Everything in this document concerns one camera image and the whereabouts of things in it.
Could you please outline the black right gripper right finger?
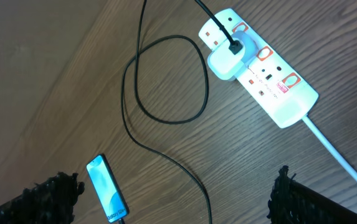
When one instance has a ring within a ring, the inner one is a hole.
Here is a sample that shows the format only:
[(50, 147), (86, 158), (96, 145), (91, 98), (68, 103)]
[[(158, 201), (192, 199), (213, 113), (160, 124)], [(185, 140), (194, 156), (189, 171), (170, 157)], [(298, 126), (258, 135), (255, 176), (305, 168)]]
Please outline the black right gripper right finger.
[(268, 201), (272, 224), (357, 223), (357, 213), (296, 182), (283, 166)]

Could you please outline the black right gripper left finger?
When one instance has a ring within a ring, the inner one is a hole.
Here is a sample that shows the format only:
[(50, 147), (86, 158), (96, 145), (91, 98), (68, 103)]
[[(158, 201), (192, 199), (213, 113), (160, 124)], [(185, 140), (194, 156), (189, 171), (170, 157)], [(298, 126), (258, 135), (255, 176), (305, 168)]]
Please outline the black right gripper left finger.
[(78, 174), (58, 172), (0, 206), (0, 224), (71, 224), (74, 205), (85, 190)]

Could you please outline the blue Galaxy smartphone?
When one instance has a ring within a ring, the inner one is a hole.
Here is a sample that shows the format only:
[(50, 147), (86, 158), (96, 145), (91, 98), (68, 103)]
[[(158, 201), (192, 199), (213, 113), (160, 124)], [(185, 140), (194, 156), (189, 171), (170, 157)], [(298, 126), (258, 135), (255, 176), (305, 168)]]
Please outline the blue Galaxy smartphone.
[(108, 223), (124, 224), (124, 218), (129, 214), (128, 206), (106, 157), (103, 154), (95, 156), (86, 169)]

